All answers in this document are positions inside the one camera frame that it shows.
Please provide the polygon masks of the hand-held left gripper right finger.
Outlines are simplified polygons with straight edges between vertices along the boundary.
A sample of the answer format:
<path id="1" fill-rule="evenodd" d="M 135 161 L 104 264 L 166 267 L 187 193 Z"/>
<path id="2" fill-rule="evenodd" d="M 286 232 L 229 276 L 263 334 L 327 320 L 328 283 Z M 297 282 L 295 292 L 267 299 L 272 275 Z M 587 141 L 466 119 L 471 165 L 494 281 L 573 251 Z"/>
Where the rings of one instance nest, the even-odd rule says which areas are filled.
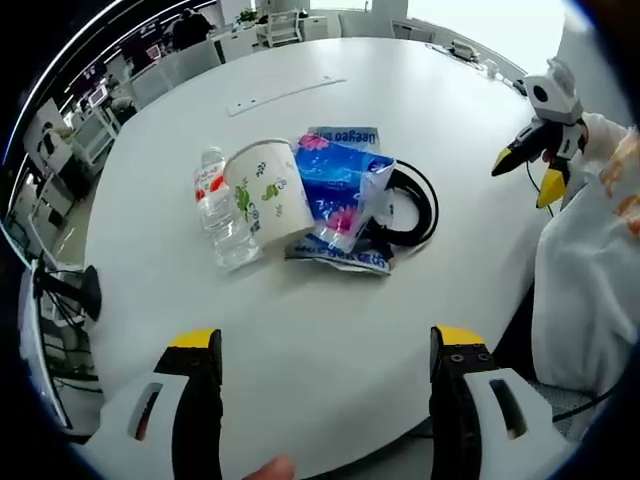
<path id="1" fill-rule="evenodd" d="M 433 479 L 547 479 L 575 450 L 544 397 L 469 330 L 431 328 L 430 382 Z"/>

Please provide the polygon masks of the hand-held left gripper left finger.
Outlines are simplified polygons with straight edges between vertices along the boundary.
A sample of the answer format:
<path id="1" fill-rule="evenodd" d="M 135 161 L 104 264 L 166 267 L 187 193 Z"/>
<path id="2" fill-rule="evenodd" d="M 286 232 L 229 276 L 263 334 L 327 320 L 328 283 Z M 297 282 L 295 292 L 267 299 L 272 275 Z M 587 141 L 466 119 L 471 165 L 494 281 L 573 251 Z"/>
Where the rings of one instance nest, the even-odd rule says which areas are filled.
<path id="1" fill-rule="evenodd" d="M 222 335 L 172 340 L 154 368 L 107 401 L 87 441 L 104 479 L 220 479 Z"/>

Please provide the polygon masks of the person's left hand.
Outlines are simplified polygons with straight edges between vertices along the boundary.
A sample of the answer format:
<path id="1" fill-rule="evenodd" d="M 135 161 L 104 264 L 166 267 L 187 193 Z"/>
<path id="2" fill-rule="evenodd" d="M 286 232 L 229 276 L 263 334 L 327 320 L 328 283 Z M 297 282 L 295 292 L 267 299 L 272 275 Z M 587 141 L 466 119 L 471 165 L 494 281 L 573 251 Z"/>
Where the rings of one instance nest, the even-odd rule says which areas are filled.
<path id="1" fill-rule="evenodd" d="M 293 480 L 294 475 L 294 462 L 288 457 L 279 456 L 244 477 L 244 480 Z"/>

